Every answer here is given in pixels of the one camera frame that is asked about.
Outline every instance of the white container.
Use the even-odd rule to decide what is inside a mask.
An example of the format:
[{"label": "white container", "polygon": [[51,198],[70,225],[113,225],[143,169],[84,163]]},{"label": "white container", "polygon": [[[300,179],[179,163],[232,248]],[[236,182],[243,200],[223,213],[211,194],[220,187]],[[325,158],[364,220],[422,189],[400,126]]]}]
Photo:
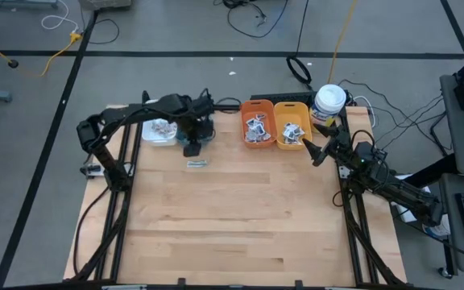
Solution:
[{"label": "white container", "polygon": [[312,124],[330,126],[345,105],[346,93],[338,85],[324,85],[318,90],[309,110]]},{"label": "white container", "polygon": [[[146,103],[149,104],[149,103],[157,102],[157,101],[158,100],[150,100],[150,101],[147,101]],[[168,136],[162,136],[156,133],[151,128],[151,125],[153,124],[153,122],[168,122],[168,121],[165,121],[163,119],[155,119],[155,120],[144,122],[143,133],[141,134],[143,136],[143,140],[146,141],[151,146],[155,146],[155,147],[175,145],[176,144],[176,130],[174,130],[173,133]]]}]

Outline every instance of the plastic jar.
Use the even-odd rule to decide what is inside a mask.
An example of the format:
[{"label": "plastic jar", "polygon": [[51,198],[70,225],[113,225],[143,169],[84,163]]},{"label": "plastic jar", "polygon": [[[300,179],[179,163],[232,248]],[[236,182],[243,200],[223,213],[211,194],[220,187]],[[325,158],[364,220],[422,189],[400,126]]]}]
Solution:
[{"label": "plastic jar", "polygon": [[338,85],[324,85],[318,90],[314,103],[309,109],[312,124],[330,126],[334,117],[345,105],[346,93]]}]

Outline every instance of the desk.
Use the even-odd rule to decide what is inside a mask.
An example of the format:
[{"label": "desk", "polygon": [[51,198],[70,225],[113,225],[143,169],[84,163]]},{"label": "desk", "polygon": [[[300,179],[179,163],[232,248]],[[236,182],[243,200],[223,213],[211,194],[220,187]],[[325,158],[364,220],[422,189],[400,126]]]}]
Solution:
[{"label": "desk", "polygon": [[[347,112],[352,132],[371,131],[366,108]],[[141,146],[118,282],[176,284],[183,277],[187,284],[353,286],[343,210],[331,201],[339,190],[334,161],[314,168],[306,150],[248,149],[238,114],[216,113],[214,121],[216,137],[201,152],[205,168],[187,168],[179,146]],[[107,146],[114,156],[121,136],[122,130]],[[326,143],[319,134],[313,140]],[[81,213],[105,187],[102,178],[88,181]],[[79,267],[99,245],[108,200],[107,194],[85,219]],[[364,203],[372,244],[406,280],[388,203],[370,193]],[[73,276],[72,256],[73,249],[66,278]],[[359,257],[366,266],[362,251]]]},{"label": "desk", "polygon": [[[440,189],[442,199],[445,202],[445,207],[449,213],[449,224],[452,243],[464,250],[464,226],[459,213],[458,203],[454,195],[456,193],[464,193],[464,176],[454,174],[444,174],[440,179]],[[454,263],[464,271],[464,255],[458,252],[453,252]]]},{"label": "desk", "polygon": [[440,77],[441,92],[445,111],[449,120],[450,136],[454,153],[440,159],[435,164],[408,177],[406,181],[418,188],[440,179],[443,173],[464,174],[464,110],[459,107],[454,88],[458,85],[454,76]]}]

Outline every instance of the gray floor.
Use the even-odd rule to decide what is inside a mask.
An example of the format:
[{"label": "gray floor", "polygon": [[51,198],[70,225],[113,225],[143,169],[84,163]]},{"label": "gray floor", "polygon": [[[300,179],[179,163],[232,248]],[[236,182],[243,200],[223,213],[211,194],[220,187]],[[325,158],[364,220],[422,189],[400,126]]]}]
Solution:
[{"label": "gray floor", "polygon": [[[71,19],[81,25],[76,0],[64,0]],[[272,23],[284,1],[259,1]],[[464,0],[449,0],[464,33]],[[331,52],[334,49],[350,1],[311,0],[304,25],[301,51]],[[291,51],[296,48],[305,1],[290,0],[284,17],[264,39],[251,39],[226,24],[226,9],[212,1],[137,0],[131,10],[108,11],[121,28],[117,41],[89,45],[102,51]],[[49,7],[0,8],[0,48],[58,50],[73,29],[69,23],[45,31],[40,20],[55,11]],[[255,11],[235,11],[233,19],[245,29],[254,27]],[[254,33],[261,33],[265,27]],[[111,38],[108,23],[96,26],[94,41]],[[341,52],[462,53],[439,0],[360,0],[345,35]],[[39,71],[47,58],[19,57],[23,67]],[[0,261],[19,213],[44,140],[51,125],[74,58],[60,57],[45,78],[30,78],[10,70],[0,59],[0,89],[8,89],[14,101],[0,103]],[[313,75],[313,85],[326,81],[330,59],[303,59]],[[405,113],[424,106],[439,95],[439,76],[451,74],[464,60],[362,60],[339,59],[334,81],[343,78],[366,82],[385,93]],[[23,233],[6,286],[60,281],[80,210],[85,180],[77,169],[85,158],[79,148],[76,124],[107,104],[139,102],[146,89],[152,97],[168,93],[197,95],[209,88],[216,99],[246,100],[257,93],[304,91],[288,71],[284,58],[119,58],[86,57],[72,91],[56,143]],[[367,97],[373,106],[389,110],[381,97],[363,87],[344,85],[354,95]],[[425,117],[443,111],[440,103]],[[388,114],[376,110],[375,137],[392,127]],[[393,112],[403,120],[398,112]],[[426,131],[430,122],[422,124]],[[450,144],[446,122],[437,128],[441,140]],[[384,146],[400,133],[396,130],[379,141]],[[387,148],[389,165],[398,172],[414,172],[441,158],[438,149],[408,130]],[[464,273],[445,280],[435,272],[443,266],[442,246],[407,227],[396,224],[408,280],[431,288],[464,288]]]}]

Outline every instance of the white cable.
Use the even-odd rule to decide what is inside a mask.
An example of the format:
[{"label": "white cable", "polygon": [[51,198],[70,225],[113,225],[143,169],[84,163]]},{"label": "white cable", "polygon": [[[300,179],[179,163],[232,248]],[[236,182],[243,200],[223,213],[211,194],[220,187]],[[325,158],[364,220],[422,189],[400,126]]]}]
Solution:
[{"label": "white cable", "polygon": [[[58,0],[58,2],[60,2],[60,3],[62,3],[64,5],[64,7],[65,7],[65,16],[61,17],[61,16],[58,16],[58,15],[48,15],[48,16],[46,16],[46,17],[44,17],[42,19],[40,24],[42,25],[42,27],[44,29],[53,30],[53,29],[57,29],[64,21],[67,21],[67,22],[70,22],[70,23],[72,23],[72,24],[74,24],[76,26],[74,28],[74,31],[72,31],[72,32],[73,33],[77,32],[78,31],[78,23],[76,23],[76,22],[72,21],[71,19],[67,18],[69,16],[69,7],[62,0]],[[47,27],[47,26],[44,25],[44,20],[46,20],[46,19],[60,19],[60,22],[58,22],[58,24],[56,24],[55,26]]]},{"label": "white cable", "polygon": [[371,124],[371,127],[375,127],[375,112],[374,112],[374,109],[371,107],[371,103],[370,101],[368,101],[367,98],[365,98],[364,96],[357,96],[354,98],[354,101],[357,100],[357,99],[360,99],[362,98],[367,104],[368,106],[370,107],[370,111],[371,111],[371,117],[372,117],[372,120],[373,120],[373,123]]}]

